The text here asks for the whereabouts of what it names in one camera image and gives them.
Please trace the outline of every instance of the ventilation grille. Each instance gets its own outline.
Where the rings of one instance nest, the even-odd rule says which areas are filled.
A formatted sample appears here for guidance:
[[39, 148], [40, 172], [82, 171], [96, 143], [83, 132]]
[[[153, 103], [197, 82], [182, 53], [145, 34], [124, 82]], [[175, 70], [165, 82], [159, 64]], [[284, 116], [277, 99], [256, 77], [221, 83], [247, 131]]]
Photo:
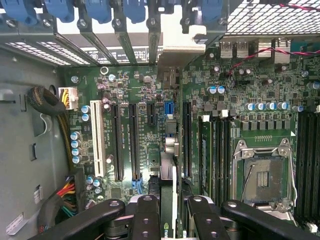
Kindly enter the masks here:
[[74, 53], [72, 53], [68, 49], [56, 44], [53, 41], [47, 41], [47, 42], [38, 41], [37, 44], [40, 44], [40, 45], [44, 46], [45, 48], [50, 49], [50, 50], [56, 52], [57, 54], [60, 54], [60, 55], [64, 56], [65, 58], [70, 59], [71, 61], [73, 61], [77, 64], [80, 64], [80, 65], [89, 65], [90, 64], [86, 60], [75, 55]]
[[[289, 4], [320, 8], [320, 0], [292, 0]], [[318, 33], [320, 12], [259, 4], [259, 0], [245, 0], [230, 14], [226, 35]]]
[[64, 60], [62, 60], [58, 57], [52, 56], [49, 53], [46, 53], [44, 51], [41, 51], [34, 46], [30, 46], [30, 45], [26, 44], [25, 42], [7, 42], [6, 45], [9, 45], [9, 46], [16, 48], [16, 49], [19, 49], [19, 50], [22, 50], [28, 54], [35, 55], [39, 58], [45, 59], [47, 61], [50, 61], [50, 62], [55, 63], [60, 66], [71, 65], [70, 63], [68, 63]]

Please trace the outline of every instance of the colored wires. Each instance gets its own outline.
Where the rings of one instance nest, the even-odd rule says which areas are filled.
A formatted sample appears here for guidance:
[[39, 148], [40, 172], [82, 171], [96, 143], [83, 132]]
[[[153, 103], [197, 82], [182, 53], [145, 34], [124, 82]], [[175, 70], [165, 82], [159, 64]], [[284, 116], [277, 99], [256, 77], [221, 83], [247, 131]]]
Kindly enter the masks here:
[[275, 49], [274, 47], [268, 47], [268, 48], [264, 48], [264, 49], [261, 49], [257, 52], [255, 52], [254, 54], [252, 55], [249, 55], [247, 56], [245, 59], [243, 59], [241, 62], [235, 64], [232, 66], [232, 68], [230, 69], [230, 74], [232, 73], [232, 70], [239, 67], [240, 65], [242, 65], [245, 61], [255, 57], [256, 55], [258, 55], [259, 53], [263, 53], [263, 52], [276, 52], [276, 53], [282, 53], [282, 54], [286, 54], [286, 55], [300, 55], [300, 56], [312, 56], [312, 55], [318, 55], [320, 54], [320, 50], [318, 51], [306, 51], [306, 52], [300, 52], [300, 51], [284, 51], [284, 50], [281, 50], [281, 49]]
[[299, 6], [295, 4], [279, 4], [282, 8], [290, 8], [290, 9], [301, 9], [305, 11], [316, 11], [320, 12], [320, 8], [312, 7], [312, 6]]

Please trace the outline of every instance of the white pci slot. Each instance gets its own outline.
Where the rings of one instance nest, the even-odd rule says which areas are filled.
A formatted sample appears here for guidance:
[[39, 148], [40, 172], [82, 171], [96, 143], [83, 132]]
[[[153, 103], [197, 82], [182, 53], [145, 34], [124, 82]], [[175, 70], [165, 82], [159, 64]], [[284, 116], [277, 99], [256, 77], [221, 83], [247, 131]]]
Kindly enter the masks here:
[[104, 177], [106, 172], [106, 151], [104, 122], [102, 119], [102, 102], [100, 100], [90, 101], [91, 128], [94, 157], [94, 175]]

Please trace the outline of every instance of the metal chassis wall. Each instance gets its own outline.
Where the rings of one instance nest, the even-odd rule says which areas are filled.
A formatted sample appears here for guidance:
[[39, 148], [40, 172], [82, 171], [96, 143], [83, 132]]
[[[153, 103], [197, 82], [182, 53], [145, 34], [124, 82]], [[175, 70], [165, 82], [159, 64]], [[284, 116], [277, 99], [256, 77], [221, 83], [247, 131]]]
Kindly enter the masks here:
[[[67, 157], [58, 122], [43, 131], [40, 113], [25, 103], [33, 86], [61, 87], [53, 66], [0, 50], [0, 239], [25, 240], [37, 230], [37, 214], [67, 174]], [[43, 200], [35, 203], [40, 186]], [[27, 223], [15, 235], [6, 227], [21, 213]]]

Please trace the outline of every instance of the capacitor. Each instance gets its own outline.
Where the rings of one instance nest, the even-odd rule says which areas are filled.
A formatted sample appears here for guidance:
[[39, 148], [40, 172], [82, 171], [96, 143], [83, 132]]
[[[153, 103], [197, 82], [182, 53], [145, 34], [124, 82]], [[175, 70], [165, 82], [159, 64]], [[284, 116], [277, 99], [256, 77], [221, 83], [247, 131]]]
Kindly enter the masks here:
[[116, 80], [116, 76], [115, 75], [113, 75], [113, 74], [110, 74], [109, 76], [108, 76], [108, 80], [109, 80], [109, 82], [114, 82], [115, 80]]
[[301, 112], [303, 112], [303, 110], [304, 110], [304, 107], [303, 106], [293, 106], [292, 107], [292, 110], [293, 111], [295, 111], [295, 112], [297, 112], [297, 113], [301, 113]]
[[112, 163], [112, 161], [114, 160], [114, 156], [112, 154], [108, 155], [108, 157], [106, 158], [106, 163], [110, 164]]
[[218, 94], [224, 94], [225, 91], [226, 91], [226, 89], [224, 86], [218, 86], [218, 88], [217, 88]]
[[309, 90], [318, 90], [320, 89], [320, 83], [317, 82], [317, 81], [314, 81], [314, 82], [309, 82], [306, 87], [309, 89]]
[[106, 98], [106, 97], [103, 97], [102, 98], [102, 103], [103, 104], [110, 104], [110, 100], [108, 98]]
[[99, 187], [101, 184], [102, 184], [102, 179], [101, 177], [96, 177], [94, 180], [93, 180], [93, 186], [95, 187]]
[[81, 155], [79, 155], [79, 156], [73, 156], [73, 157], [72, 157], [72, 162], [73, 162], [74, 164], [80, 163], [81, 160], [82, 160], [82, 156], [81, 156]]
[[254, 107], [254, 104], [253, 103], [246, 103], [244, 105], [244, 108], [248, 111], [252, 111], [255, 107]]
[[286, 110], [288, 108], [288, 103], [281, 101], [277, 104], [277, 108], [280, 110]]
[[94, 183], [94, 179], [95, 179], [95, 176], [94, 176], [94, 175], [89, 175], [89, 176], [86, 177], [85, 182], [86, 182], [87, 184], [93, 184], [93, 183]]
[[96, 187], [96, 188], [94, 189], [94, 193], [95, 193], [95, 194], [100, 194], [101, 192], [102, 192], [102, 190], [101, 190], [100, 187]]
[[308, 77], [308, 75], [309, 75], [309, 72], [308, 72], [308, 71], [302, 71], [302, 72], [301, 72], [301, 76], [302, 76], [303, 78]]
[[79, 154], [81, 154], [81, 148], [74, 148], [71, 151], [73, 156], [78, 156]]
[[86, 114], [85, 113], [85, 114], [82, 115], [82, 121], [83, 122], [89, 122], [90, 118], [91, 118], [90, 114]]
[[262, 102], [256, 103], [256, 104], [254, 105], [254, 108], [257, 109], [257, 110], [262, 111], [262, 110], [265, 109], [265, 104], [263, 104]]
[[82, 106], [82, 107], [81, 107], [81, 112], [82, 112], [83, 114], [88, 114], [88, 113], [90, 113], [90, 106], [88, 106], [88, 105]]
[[74, 149], [80, 147], [80, 145], [81, 145], [81, 141], [80, 140], [73, 140], [71, 142], [71, 147], [74, 148]]
[[80, 136], [81, 136], [80, 132], [78, 132], [78, 131], [74, 131], [73, 133], [70, 134], [71, 140], [77, 140], [80, 138]]
[[96, 88], [97, 88], [98, 90], [102, 91], [102, 90], [105, 90], [105, 89], [106, 89], [106, 86], [103, 85], [103, 84], [98, 84], [98, 85], [96, 86]]
[[261, 82], [262, 86], [268, 86], [272, 84], [274, 81], [272, 79], [265, 79]]
[[110, 107], [109, 104], [105, 104], [105, 105], [103, 105], [103, 109], [104, 109], [106, 112], [110, 112], [111, 107]]
[[275, 110], [277, 107], [276, 107], [276, 104], [274, 102], [268, 102], [266, 105], [265, 105], [265, 108], [267, 110]]
[[209, 94], [216, 94], [217, 93], [217, 87], [216, 86], [210, 86], [206, 89], [206, 91], [209, 93]]
[[240, 68], [239, 71], [238, 71], [238, 74], [239, 74], [239, 75], [245, 74], [245, 70], [243, 70], [242, 68]]

